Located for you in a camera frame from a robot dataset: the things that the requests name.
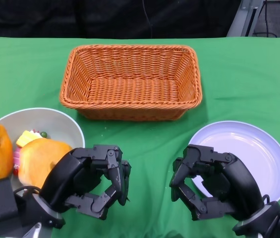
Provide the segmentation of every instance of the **orange wicker basket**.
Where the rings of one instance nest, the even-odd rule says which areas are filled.
[[[179,119],[202,100],[196,53],[188,46],[79,46],[59,99],[89,119]]]

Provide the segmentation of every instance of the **green tablecloth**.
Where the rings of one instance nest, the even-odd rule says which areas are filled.
[[[58,101],[67,57],[83,44],[184,44],[195,49],[203,102],[173,122],[89,121]],[[280,143],[280,38],[182,40],[4,39],[0,38],[0,117],[30,107],[49,107],[72,116],[86,147],[117,144],[130,161],[129,198],[115,204],[106,221],[64,214],[54,238],[228,238],[236,221],[229,216],[193,222],[180,201],[170,200],[172,161],[192,135],[220,120],[251,123]],[[108,185],[103,181],[97,193]]]

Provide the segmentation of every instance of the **white plate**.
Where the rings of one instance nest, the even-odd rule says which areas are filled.
[[[236,155],[257,182],[262,196],[280,200],[280,144],[265,131],[238,121],[220,121],[200,129],[189,144],[211,146],[219,153]],[[211,195],[197,176],[193,182],[207,197]]]

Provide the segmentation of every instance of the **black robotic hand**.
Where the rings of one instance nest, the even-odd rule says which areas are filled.
[[[171,199],[179,198],[191,211],[193,220],[222,217],[230,214],[240,221],[236,235],[280,238],[280,205],[267,204],[246,166],[231,153],[218,153],[212,147],[188,145],[183,158],[173,163],[170,181]],[[200,199],[185,183],[185,178],[200,175],[206,190],[213,196]]]
[[[230,214],[241,221],[264,207],[257,183],[235,155],[200,145],[188,145],[183,154],[173,163],[171,198],[180,198],[192,212],[193,220]],[[203,178],[203,186],[213,197],[200,199],[184,183],[185,178],[197,175]]]
[[[22,196],[12,191],[9,178],[0,180],[0,237],[28,237],[40,226],[60,229],[61,215],[71,207],[98,219],[106,219],[115,201],[128,200],[131,166],[115,145],[95,145],[68,152],[52,169],[42,189],[26,186]],[[89,193],[104,175],[112,185],[97,196]]]

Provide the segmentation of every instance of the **metal stand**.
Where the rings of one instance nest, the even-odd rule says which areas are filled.
[[[252,36],[263,0],[242,0],[227,37]]]

